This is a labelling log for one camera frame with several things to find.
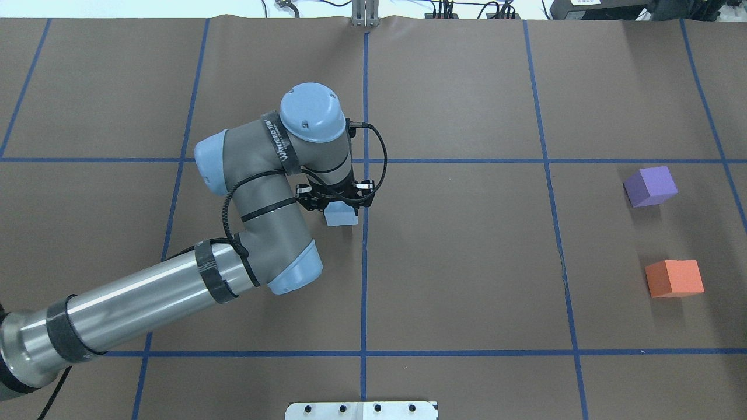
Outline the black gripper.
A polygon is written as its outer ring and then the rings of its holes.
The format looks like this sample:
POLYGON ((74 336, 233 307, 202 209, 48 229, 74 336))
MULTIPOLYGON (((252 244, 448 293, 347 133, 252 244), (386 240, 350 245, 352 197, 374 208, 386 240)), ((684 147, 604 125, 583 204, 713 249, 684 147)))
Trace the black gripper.
POLYGON ((333 203, 343 203, 357 212, 358 208, 371 206, 375 197, 375 181, 344 181, 338 186, 328 184, 297 184, 296 201, 309 212, 322 212, 333 203))

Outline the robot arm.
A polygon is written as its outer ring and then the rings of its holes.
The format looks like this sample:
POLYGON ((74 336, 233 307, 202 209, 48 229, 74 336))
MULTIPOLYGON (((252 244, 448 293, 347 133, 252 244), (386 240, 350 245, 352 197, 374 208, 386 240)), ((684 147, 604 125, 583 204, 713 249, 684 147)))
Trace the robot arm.
POLYGON ((59 372, 126 341, 262 286, 282 295, 309 285, 323 264, 301 214, 341 203, 329 226, 357 223, 382 180, 355 178, 352 121, 334 91, 301 83, 277 111, 198 142, 207 187, 224 198, 224 234, 157 265, 38 311, 2 315, 2 400, 51 384, 59 372))

